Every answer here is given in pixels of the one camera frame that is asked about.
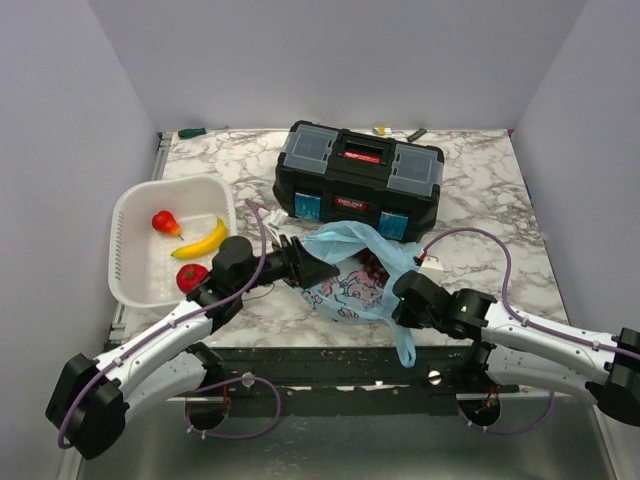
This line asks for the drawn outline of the dark red fake grapes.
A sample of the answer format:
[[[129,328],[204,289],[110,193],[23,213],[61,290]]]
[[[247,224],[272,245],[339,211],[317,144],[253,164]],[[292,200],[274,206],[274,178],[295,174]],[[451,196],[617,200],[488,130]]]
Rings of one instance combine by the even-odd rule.
[[[382,265],[379,258],[371,250],[363,249],[356,253],[354,258],[362,265],[362,270],[368,278],[382,286],[387,283],[389,273]]]

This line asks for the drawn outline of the yellow fake banana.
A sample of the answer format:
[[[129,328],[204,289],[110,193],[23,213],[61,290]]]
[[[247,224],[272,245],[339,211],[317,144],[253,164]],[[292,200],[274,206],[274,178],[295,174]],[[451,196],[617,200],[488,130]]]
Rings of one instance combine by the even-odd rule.
[[[227,237],[227,226],[221,218],[218,218],[215,228],[206,238],[174,250],[171,256],[178,260],[193,260],[203,257],[217,250]]]

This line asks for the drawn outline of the red fake fruit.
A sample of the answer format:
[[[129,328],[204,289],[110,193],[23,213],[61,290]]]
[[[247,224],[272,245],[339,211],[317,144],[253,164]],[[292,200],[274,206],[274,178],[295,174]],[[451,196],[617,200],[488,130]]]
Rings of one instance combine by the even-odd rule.
[[[190,293],[208,275],[208,269],[199,264],[187,264],[177,272],[175,280],[178,289],[184,293]]]

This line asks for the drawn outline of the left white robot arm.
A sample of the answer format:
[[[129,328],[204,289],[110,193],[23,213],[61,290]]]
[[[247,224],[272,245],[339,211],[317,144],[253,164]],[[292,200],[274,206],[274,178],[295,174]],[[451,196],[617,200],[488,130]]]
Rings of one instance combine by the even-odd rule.
[[[45,410],[60,448],[93,459],[120,437],[129,401],[141,384],[196,342],[226,325],[256,286],[283,281],[310,288],[338,274],[296,238],[280,238],[274,251],[253,252],[242,236],[225,239],[205,279],[169,314],[129,342],[89,358],[79,353],[63,366]]]

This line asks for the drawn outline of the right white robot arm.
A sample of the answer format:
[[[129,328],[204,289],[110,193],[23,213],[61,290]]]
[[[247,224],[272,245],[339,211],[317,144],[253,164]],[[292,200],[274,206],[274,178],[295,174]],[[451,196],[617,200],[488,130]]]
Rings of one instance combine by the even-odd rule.
[[[639,334],[584,330],[515,310],[472,289],[449,293],[427,276],[409,271],[394,284],[394,320],[431,328],[484,348],[464,362],[460,379],[469,390],[518,385],[562,393],[595,405],[603,414],[639,424]]]

